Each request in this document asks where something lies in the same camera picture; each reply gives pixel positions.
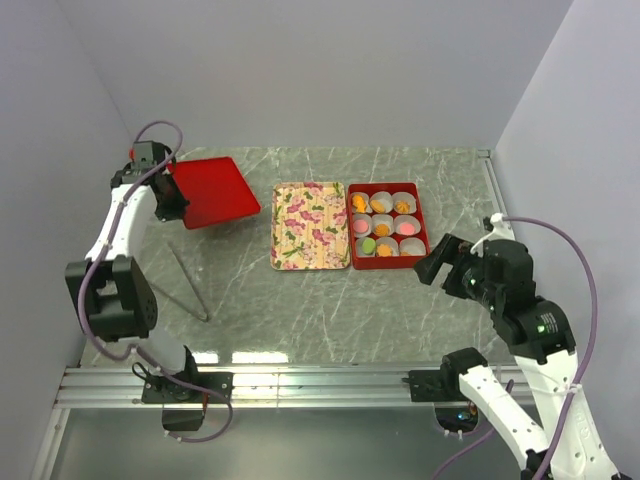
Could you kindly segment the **pink macaron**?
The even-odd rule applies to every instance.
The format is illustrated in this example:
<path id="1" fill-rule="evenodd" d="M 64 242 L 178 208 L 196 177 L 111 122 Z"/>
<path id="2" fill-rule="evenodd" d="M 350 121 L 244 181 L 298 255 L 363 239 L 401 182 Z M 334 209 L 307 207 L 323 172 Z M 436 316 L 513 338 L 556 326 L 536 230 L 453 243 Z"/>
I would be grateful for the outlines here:
<path id="1" fill-rule="evenodd" d="M 366 236 L 369 234 L 369 224 L 362 219 L 355 220 L 353 223 L 353 230 L 356 236 Z"/>
<path id="2" fill-rule="evenodd" d="M 398 233 L 404 236 L 412 236 L 415 234 L 415 227 L 408 222 L 404 222 L 398 226 Z"/>

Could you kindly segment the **red box lid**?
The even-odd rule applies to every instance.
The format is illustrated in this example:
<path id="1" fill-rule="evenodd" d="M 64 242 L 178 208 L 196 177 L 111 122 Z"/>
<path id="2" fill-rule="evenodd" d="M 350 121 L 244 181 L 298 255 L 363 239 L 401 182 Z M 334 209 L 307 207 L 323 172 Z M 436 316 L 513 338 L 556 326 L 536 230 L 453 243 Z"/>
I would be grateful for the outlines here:
<path id="1" fill-rule="evenodd" d="M 229 157 L 178 161 L 169 167 L 189 205 L 183 217 L 195 230 L 257 215 L 261 205 Z"/>

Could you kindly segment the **orange swirl cookie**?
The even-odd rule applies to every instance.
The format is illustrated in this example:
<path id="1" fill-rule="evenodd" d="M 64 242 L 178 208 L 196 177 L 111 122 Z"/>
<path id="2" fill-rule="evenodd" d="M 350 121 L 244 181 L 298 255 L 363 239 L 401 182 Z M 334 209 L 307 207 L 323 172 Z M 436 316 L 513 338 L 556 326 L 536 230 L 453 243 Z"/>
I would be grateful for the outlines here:
<path id="1" fill-rule="evenodd" d="M 408 214 L 411 211 L 411 207 L 407 202 L 398 201 L 395 204 L 395 210 L 400 214 Z"/>

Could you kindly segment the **green macaron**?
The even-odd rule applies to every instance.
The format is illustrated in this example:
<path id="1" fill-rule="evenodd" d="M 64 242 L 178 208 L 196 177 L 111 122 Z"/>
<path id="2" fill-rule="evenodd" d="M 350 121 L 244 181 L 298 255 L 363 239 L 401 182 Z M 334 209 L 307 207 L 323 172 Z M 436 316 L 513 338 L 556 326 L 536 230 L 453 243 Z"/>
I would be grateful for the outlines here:
<path id="1" fill-rule="evenodd" d="M 365 238 L 362 242 L 362 251 L 367 255 L 372 254 L 375 251 L 375 248 L 376 242 L 371 238 Z"/>

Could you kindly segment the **round yellow biscuit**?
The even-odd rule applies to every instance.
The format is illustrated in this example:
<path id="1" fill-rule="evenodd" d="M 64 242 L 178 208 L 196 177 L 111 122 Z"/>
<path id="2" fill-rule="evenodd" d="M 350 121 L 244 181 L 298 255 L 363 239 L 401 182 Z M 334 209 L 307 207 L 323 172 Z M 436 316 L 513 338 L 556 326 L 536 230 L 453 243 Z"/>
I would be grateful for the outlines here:
<path id="1" fill-rule="evenodd" d="M 371 206 L 372 210 L 377 212 L 377 213 L 385 213 L 386 212 L 385 205 L 383 203 L 377 201 L 377 200 L 371 200 L 370 201 L 370 206 Z"/>

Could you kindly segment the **orange fish cookie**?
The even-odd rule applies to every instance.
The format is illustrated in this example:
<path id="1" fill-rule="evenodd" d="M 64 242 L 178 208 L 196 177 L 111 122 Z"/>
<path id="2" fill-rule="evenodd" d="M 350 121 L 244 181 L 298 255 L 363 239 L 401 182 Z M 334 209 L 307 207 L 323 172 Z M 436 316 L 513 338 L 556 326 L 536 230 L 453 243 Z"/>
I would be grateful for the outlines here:
<path id="1" fill-rule="evenodd" d="M 356 213 L 364 214 L 367 211 L 367 202 L 361 195 L 353 195 L 351 202 Z"/>

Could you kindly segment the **orange flower cookie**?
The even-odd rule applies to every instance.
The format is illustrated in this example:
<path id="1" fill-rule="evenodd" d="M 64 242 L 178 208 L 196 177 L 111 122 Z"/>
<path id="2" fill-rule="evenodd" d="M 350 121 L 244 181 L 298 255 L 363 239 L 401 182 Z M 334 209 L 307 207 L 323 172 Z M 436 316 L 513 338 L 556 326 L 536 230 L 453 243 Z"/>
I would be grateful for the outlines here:
<path id="1" fill-rule="evenodd" d="M 390 234 L 390 228 L 386 224 L 378 224 L 374 228 L 374 234 L 378 237 L 386 237 Z"/>

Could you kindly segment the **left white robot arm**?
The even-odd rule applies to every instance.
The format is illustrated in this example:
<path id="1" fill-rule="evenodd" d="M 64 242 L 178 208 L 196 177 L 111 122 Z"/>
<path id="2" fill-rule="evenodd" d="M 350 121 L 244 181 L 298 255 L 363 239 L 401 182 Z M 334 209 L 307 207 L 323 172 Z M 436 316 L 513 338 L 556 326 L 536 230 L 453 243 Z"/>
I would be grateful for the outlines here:
<path id="1" fill-rule="evenodd" d="M 175 161 L 160 142 L 137 141 L 131 160 L 111 179 L 111 200 L 98 239 L 81 261 L 65 269 L 80 327 L 96 349 L 114 361 L 138 355 L 145 379 L 177 401 L 193 400 L 201 377 L 189 348 L 158 327 L 153 289 L 136 257 L 151 218 L 184 218 L 188 200 L 168 165 Z"/>

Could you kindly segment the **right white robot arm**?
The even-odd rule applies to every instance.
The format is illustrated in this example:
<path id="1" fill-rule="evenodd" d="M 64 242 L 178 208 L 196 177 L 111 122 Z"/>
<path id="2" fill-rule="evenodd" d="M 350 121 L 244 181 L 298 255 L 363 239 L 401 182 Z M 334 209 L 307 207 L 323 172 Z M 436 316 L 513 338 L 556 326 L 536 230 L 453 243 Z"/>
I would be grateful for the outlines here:
<path id="1" fill-rule="evenodd" d="M 442 285 L 449 296 L 473 300 L 490 314 L 532 393 L 533 420 L 501 386 L 486 359 L 469 347 L 444 356 L 440 386 L 470 400 L 511 450 L 523 479 L 621 479 L 597 432 L 578 379 L 579 357 L 567 316 L 536 292 L 527 247 L 486 240 L 482 251 L 451 234 L 414 267 L 429 285 L 451 267 Z"/>

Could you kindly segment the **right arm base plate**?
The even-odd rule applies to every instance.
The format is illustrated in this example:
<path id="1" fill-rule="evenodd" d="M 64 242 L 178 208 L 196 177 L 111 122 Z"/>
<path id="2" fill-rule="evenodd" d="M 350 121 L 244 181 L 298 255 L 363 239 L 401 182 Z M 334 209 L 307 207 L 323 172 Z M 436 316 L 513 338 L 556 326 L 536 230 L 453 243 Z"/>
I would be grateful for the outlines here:
<path id="1" fill-rule="evenodd" d="M 439 370 L 410 370 L 403 382 L 409 387 L 412 403 L 439 403 L 452 399 Z"/>

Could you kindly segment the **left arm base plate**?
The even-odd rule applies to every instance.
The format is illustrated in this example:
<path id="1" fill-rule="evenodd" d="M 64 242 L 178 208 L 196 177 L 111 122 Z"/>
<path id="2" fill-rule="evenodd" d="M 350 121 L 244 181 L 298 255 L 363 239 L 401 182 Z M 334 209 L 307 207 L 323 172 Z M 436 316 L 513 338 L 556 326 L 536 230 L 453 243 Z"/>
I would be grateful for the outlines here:
<path id="1" fill-rule="evenodd" d="M 186 388 L 170 381 L 164 376 L 148 375 L 145 379 L 141 395 L 143 404 L 196 404 L 202 403 L 207 396 L 209 403 L 222 404 L 231 399 L 233 374 L 231 372 L 204 372 L 198 373 L 194 379 L 188 379 L 187 383 L 211 390 L 223 397 L 223 399 L 205 394 L 200 390 Z"/>

